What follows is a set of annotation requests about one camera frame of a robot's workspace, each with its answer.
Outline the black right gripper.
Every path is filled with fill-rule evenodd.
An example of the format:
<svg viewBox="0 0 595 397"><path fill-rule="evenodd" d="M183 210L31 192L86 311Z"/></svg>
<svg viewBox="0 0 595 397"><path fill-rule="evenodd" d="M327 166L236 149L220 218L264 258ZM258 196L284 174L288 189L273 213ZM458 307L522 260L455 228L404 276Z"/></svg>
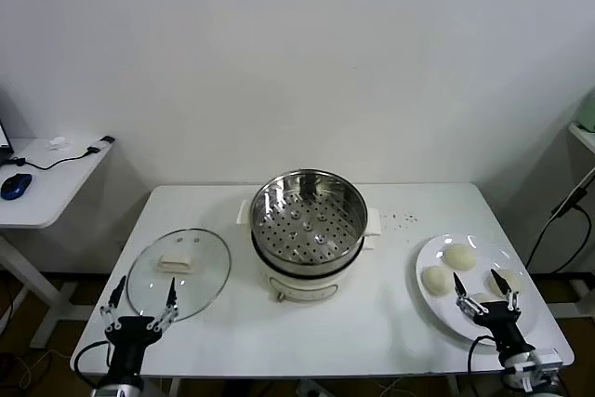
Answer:
<svg viewBox="0 0 595 397"><path fill-rule="evenodd" d="M472 298L454 272L454 286L456 291L456 305L477 325L486 328L496 344L499 360L533 351L534 346L528 344L517 321L521 316L518 311L519 295L521 293L521 276L516 271L506 269L492 269L490 290L504 301L490 301L481 304Z"/></svg>

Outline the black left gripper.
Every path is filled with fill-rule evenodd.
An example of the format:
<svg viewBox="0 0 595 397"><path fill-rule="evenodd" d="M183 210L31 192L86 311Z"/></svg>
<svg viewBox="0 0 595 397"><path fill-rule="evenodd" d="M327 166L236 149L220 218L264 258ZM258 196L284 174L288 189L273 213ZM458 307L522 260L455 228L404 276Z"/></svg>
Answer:
<svg viewBox="0 0 595 397"><path fill-rule="evenodd" d="M118 306L126 286L124 275L99 311L105 323L113 353L104 377L105 385L141 386L140 370L146 349L156 342L156 332L165 332L179 316L176 279L172 278L164 309L156 316L118 316Z"/></svg>

